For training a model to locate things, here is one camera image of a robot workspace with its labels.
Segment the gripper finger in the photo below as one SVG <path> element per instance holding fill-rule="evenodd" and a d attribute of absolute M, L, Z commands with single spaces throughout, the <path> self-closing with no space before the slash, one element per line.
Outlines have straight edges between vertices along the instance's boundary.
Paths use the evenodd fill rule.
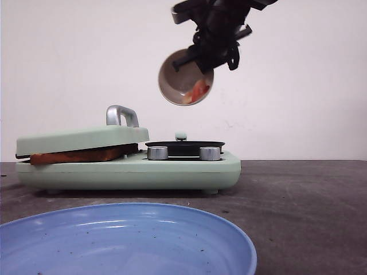
<path fill-rule="evenodd" d="M 187 49 L 183 50 L 182 57 L 175 59 L 172 62 L 172 66 L 175 71 L 179 71 L 181 66 L 189 62 L 195 61 L 199 55 L 200 55 L 200 51 L 196 47 L 188 47 Z"/>
<path fill-rule="evenodd" d="M 200 69 L 202 74 L 227 63 L 226 55 L 204 55 L 200 54 L 196 57 L 196 65 Z"/>

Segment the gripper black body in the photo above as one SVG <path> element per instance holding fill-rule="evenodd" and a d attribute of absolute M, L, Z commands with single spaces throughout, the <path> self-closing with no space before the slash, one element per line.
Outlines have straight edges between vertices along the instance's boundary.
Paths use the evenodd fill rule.
<path fill-rule="evenodd" d="M 277 0 L 257 1 L 183 1 L 172 7 L 174 23 L 188 20 L 196 24 L 193 45 L 200 54 L 226 55 L 230 70 L 238 68 L 240 55 L 238 40 L 250 35 L 245 24 L 251 9 L 263 10 Z"/>

